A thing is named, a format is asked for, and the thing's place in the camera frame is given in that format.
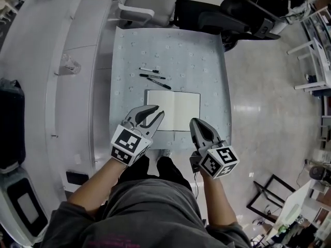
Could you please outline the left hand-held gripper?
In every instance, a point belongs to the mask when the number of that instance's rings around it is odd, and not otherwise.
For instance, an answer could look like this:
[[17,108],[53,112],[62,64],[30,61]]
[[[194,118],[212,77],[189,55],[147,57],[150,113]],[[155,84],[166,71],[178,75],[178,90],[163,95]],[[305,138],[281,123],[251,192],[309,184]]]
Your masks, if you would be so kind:
[[164,118],[164,111],[148,124],[142,123],[149,115],[159,109],[158,105],[144,105],[133,108],[126,116],[126,120],[118,125],[111,139],[111,157],[131,166],[147,152],[152,145],[152,136],[158,130]]

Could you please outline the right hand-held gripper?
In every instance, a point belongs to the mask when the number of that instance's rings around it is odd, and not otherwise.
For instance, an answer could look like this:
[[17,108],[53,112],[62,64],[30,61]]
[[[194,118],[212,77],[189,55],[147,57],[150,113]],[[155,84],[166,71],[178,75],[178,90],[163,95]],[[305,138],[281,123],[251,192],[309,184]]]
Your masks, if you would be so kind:
[[216,129],[206,121],[192,118],[189,124],[192,142],[196,149],[206,147],[206,143],[218,143],[211,145],[204,154],[193,152],[190,164],[193,173],[204,170],[211,178],[218,179],[228,175],[239,163],[239,158],[234,148],[222,141]]

